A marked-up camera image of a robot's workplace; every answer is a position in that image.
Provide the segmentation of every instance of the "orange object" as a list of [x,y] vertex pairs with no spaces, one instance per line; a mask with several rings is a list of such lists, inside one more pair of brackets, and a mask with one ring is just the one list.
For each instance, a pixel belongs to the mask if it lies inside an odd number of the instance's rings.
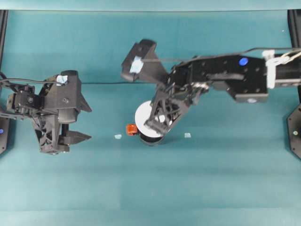
[[127,125],[127,134],[129,136],[136,135],[137,133],[138,133],[138,129],[137,129],[135,124],[128,124]]

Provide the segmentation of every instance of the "teal table surface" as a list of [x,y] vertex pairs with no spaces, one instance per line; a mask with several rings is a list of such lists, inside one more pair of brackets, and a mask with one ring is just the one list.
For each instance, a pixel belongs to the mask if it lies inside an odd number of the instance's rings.
[[287,11],[87,13],[11,11],[2,71],[43,80],[78,70],[83,82],[120,81],[135,42],[158,43],[160,58],[191,58],[253,47],[290,47]]
[[[11,11],[2,69],[34,79],[75,69],[83,82],[120,81],[120,64],[141,38],[158,41],[160,57],[290,46],[286,11]],[[271,90],[264,104],[237,104],[211,90],[149,147],[126,136],[125,126],[154,90],[84,84],[93,111],[70,129],[92,139],[68,154],[39,153],[31,123],[12,121],[0,156],[0,225],[300,225],[301,161],[285,124],[298,105],[296,88]]]
[[299,0],[1,0],[1,9],[68,11],[233,11],[301,8]]

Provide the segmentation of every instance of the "small blue piece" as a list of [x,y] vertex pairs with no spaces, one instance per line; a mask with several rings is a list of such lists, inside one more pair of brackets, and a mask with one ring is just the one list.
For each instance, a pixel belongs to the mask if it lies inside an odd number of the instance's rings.
[[243,57],[239,60],[239,65],[240,66],[245,66],[249,62],[248,58]]

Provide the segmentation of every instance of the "black wire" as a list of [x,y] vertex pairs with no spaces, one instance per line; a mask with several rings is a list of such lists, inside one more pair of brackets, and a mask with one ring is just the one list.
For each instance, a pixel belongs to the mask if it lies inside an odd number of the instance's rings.
[[119,85],[119,84],[150,84],[149,82],[128,82],[128,81],[117,81],[117,82],[83,82],[83,85]]
[[235,56],[235,55],[241,55],[249,52],[253,52],[256,50],[300,50],[301,48],[292,48],[292,47],[285,47],[285,48],[268,48],[268,47],[256,47],[256,48],[251,48],[245,51],[241,52],[234,52],[234,53],[226,53],[226,54],[218,54],[218,55],[211,55],[211,56],[197,56],[192,59],[141,59],[142,62],[147,62],[147,63],[152,63],[152,62],[182,62],[180,65],[184,65],[186,63],[192,62],[192,61],[197,61],[197,60],[202,60],[202,59],[214,59],[214,58],[219,58],[219,57],[228,57],[228,56]]
[[7,78],[3,72],[0,72],[0,76],[2,79],[0,79],[0,82],[2,81],[24,81],[24,82],[31,82],[31,83],[40,83],[40,84],[58,84],[61,86],[64,86],[64,83],[60,83],[58,81],[37,81],[32,79],[18,79],[18,78]]

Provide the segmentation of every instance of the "white tape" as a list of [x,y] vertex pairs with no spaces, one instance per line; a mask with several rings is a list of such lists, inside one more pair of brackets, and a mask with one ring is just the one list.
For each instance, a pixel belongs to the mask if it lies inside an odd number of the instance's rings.
[[122,138],[122,135],[121,134],[116,134],[114,137],[115,137],[115,139],[120,140]]
[[184,133],[184,137],[185,138],[191,138],[191,134],[190,133]]
[[274,50],[265,50],[262,56],[265,58],[267,67],[267,88],[273,89],[276,82],[276,66],[285,63],[289,60],[289,56],[274,57]]
[[130,69],[130,73],[139,73],[142,67],[143,67],[143,62],[141,61],[141,57],[135,56]]
[[65,84],[68,81],[68,76],[67,75],[58,75],[56,77],[56,81],[59,83]]

